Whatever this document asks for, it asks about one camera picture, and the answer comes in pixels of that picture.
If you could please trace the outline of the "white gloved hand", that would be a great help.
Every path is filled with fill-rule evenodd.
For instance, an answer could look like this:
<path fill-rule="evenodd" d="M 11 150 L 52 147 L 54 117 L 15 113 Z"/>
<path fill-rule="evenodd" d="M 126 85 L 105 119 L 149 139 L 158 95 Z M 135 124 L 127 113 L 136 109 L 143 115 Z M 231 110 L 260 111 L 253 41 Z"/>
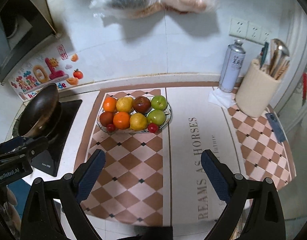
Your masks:
<path fill-rule="evenodd" d="M 21 230 L 21 218 L 15 209 L 17 205 L 17 199 L 14 193 L 6 186 L 2 189 L 2 204 L 0 204 L 0 210 L 2 211 L 6 224 L 14 236 L 20 234 Z"/>

